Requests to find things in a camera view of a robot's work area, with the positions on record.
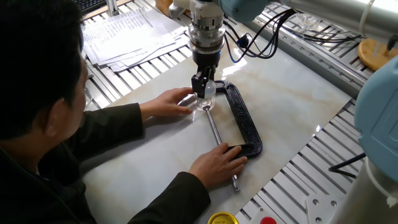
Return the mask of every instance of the red cap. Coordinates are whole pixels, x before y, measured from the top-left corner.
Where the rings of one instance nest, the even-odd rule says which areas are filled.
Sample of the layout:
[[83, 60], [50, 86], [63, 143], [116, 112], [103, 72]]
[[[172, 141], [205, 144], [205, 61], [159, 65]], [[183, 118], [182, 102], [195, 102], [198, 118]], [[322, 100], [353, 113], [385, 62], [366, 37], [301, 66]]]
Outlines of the red cap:
[[260, 224], [277, 224], [276, 221], [271, 217], [262, 218]]

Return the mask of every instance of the person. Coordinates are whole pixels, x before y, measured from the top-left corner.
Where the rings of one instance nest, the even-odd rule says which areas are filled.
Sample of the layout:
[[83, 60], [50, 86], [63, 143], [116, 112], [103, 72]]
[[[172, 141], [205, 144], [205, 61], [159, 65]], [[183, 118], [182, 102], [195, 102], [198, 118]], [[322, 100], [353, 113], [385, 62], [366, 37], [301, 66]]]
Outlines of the person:
[[[72, 0], [0, 1], [1, 223], [96, 223], [80, 163], [141, 138], [152, 116], [192, 112], [177, 105], [191, 88], [83, 112], [80, 26]], [[243, 170], [247, 158], [234, 159], [240, 150], [223, 143], [201, 155], [129, 223], [193, 223], [210, 204], [208, 189]]]

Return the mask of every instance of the marble pattern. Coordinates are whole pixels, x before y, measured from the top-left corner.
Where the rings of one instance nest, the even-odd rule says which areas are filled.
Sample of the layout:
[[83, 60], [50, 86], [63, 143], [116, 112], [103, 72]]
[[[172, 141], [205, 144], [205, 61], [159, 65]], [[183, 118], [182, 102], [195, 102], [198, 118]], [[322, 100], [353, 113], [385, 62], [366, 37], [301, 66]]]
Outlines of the marble pattern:
[[[244, 26], [236, 28], [240, 34], [251, 32]], [[267, 41], [260, 38], [257, 44], [265, 46]], [[233, 47], [232, 51], [237, 58], [238, 49]], [[188, 58], [113, 106], [143, 103], [170, 88], [190, 86], [196, 69]], [[350, 99], [280, 49], [269, 60], [244, 57], [234, 64], [225, 47], [216, 79], [228, 80], [238, 87], [261, 136], [263, 150], [249, 160], [239, 176], [240, 193], [234, 192], [231, 182], [211, 190], [211, 206], [198, 223], [206, 223], [216, 212], [237, 213]], [[243, 143], [222, 95], [217, 96], [211, 112], [223, 141], [230, 145]], [[145, 127], [145, 139], [113, 149], [83, 166], [95, 167], [84, 175], [83, 181], [98, 223], [127, 223], [178, 172], [188, 171], [200, 154], [216, 146], [202, 111], [196, 111], [194, 117], [153, 118]]]

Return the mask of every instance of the man's left hand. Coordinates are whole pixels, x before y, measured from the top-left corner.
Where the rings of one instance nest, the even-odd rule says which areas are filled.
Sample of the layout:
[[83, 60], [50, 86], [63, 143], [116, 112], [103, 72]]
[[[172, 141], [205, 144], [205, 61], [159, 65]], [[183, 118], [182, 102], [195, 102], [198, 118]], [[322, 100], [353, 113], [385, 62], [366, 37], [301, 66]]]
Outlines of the man's left hand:
[[165, 91], [160, 96], [147, 103], [139, 105], [142, 120], [145, 121], [151, 116], [191, 114], [192, 110], [190, 108], [177, 105], [182, 99], [188, 96], [188, 94], [193, 94], [192, 88], [175, 88]]

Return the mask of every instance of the hand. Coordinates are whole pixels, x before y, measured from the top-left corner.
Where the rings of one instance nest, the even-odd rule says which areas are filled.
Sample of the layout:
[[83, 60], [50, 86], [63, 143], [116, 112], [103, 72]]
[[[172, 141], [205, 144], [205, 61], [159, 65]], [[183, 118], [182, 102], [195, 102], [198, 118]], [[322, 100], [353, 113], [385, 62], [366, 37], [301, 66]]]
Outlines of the hand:
[[228, 143], [222, 143], [210, 152], [201, 155], [193, 162], [189, 173], [198, 177], [203, 185], [209, 189], [242, 172], [247, 157], [234, 159], [241, 151], [241, 146], [228, 150]]
[[191, 114], [192, 110], [190, 108], [177, 105], [182, 99], [188, 96], [188, 94], [193, 94], [192, 88], [175, 88], [165, 91], [160, 96], [147, 103], [139, 105], [142, 120], [145, 121], [151, 116]]

